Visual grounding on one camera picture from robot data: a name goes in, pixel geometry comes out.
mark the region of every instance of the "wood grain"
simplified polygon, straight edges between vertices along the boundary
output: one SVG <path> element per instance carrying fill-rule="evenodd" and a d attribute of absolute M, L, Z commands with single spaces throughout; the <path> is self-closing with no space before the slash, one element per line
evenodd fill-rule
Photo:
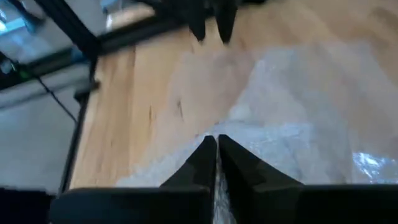
<path fill-rule="evenodd" d="M 148 8 L 129 9 L 112 15 L 109 24 L 123 26 L 148 14 Z M 71 188 L 113 186 L 134 172 L 135 165 L 147 164 L 180 139 L 200 134 L 222 118 L 244 88 L 254 63 L 254 55 L 239 57 L 235 52 L 365 40 L 388 79 L 398 85 L 395 0 L 275 0 L 247 7 L 238 12 L 228 46 L 221 43 L 214 20 L 206 24 L 204 43 L 181 29 L 99 60 L 96 78 L 102 86 L 90 97 Z M 206 68 L 208 74 L 184 77 L 178 71 L 195 71 L 184 64 L 187 52 L 223 55 L 220 58 L 228 60 L 204 58 L 215 63 Z M 209 75 L 220 66 L 231 70 Z"/>

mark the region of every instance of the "wooden table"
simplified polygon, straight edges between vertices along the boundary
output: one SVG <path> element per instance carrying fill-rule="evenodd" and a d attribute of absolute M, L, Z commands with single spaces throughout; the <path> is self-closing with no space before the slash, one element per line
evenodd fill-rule
<path fill-rule="evenodd" d="M 112 15 L 109 25 L 121 26 L 150 13 L 143 7 L 129 9 Z M 371 43 L 381 68 L 398 85 L 395 0 L 269 1 L 261 7 L 239 10 L 227 47 L 210 20 L 202 44 L 182 29 L 102 57 L 95 75 L 101 88 L 90 96 L 70 187 L 114 186 L 118 179 L 134 172 L 135 165 L 167 153 L 179 137 L 190 139 L 201 134 L 225 116 L 244 88 L 245 73 L 253 61 L 247 59 L 247 68 L 228 79 L 206 74 L 183 78 L 176 86 L 178 91 L 170 96 L 172 74 L 183 66 L 184 53 L 233 55 L 259 47 L 356 40 Z M 232 68 L 237 60 L 233 58 Z M 220 90 L 220 85 L 229 88 Z M 222 100 L 212 100 L 212 96 Z"/>

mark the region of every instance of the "gray floor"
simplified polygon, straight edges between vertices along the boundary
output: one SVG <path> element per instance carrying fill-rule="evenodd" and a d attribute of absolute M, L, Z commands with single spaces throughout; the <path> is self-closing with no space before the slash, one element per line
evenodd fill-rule
<path fill-rule="evenodd" d="M 104 32 L 106 16 L 101 11 L 100 0 L 67 2 L 92 32 Z M 33 0 L 26 0 L 24 4 L 30 11 L 42 15 Z M 1 1 L 0 9 L 10 17 L 15 16 Z M 0 50 L 21 62 L 42 57 L 70 44 L 68 37 L 51 20 L 35 35 L 21 29 L 0 37 Z M 44 81 L 49 86 L 55 86 L 87 75 L 87 65 L 79 65 L 60 71 Z M 41 89 L 38 83 L 32 82 L 2 91 L 0 106 Z M 57 96 L 77 116 L 79 106 L 72 97 L 74 89 L 71 86 L 57 93 Z M 0 186 L 56 192 L 74 122 L 51 97 L 46 96 L 0 110 L 0 123 Z"/>

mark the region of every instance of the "plastic bag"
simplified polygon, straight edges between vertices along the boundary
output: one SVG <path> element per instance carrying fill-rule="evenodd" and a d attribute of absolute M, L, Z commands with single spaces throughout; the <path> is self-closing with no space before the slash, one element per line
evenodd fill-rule
<path fill-rule="evenodd" d="M 264 52 L 187 55 L 156 121 L 147 166 L 118 185 L 159 186 L 205 135 L 221 133 L 304 184 L 398 182 L 398 89 L 366 42 Z M 234 222 L 225 187 L 220 172 L 215 223 Z"/>

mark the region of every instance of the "crumpled plastic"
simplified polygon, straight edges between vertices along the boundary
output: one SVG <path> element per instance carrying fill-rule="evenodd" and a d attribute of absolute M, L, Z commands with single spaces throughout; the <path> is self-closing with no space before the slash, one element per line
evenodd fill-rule
<path fill-rule="evenodd" d="M 249 55 L 226 54 L 237 63 L 237 58 Z M 209 76 L 224 71 L 216 65 L 212 57 L 190 55 L 185 60 L 186 67 Z M 398 89 L 380 69 L 367 42 L 267 49 L 256 59 L 227 116 L 195 137 L 186 136 L 188 143 L 173 145 L 176 150 L 148 166 L 136 167 L 117 185 L 159 186 L 209 134 L 227 134 L 304 184 L 397 183 L 396 111 Z M 214 223 L 234 223 L 220 163 L 218 170 Z"/>

